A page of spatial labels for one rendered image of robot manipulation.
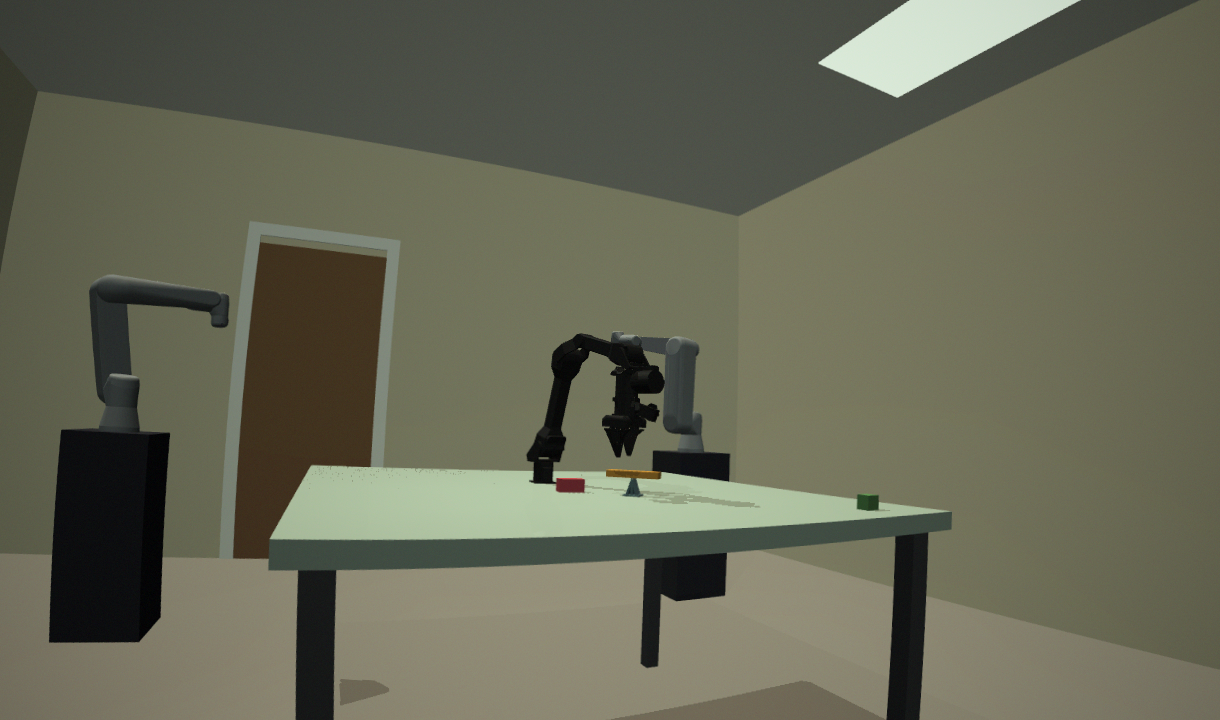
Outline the orange rectangular bar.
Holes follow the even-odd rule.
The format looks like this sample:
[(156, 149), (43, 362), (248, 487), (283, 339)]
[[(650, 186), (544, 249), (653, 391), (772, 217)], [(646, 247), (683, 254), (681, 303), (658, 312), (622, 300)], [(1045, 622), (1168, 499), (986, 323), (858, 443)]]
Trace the orange rectangular bar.
[(640, 478), (640, 480), (662, 480), (662, 471), (638, 471), (638, 470), (620, 470), (620, 469), (608, 469), (606, 477), (623, 477), (623, 478)]

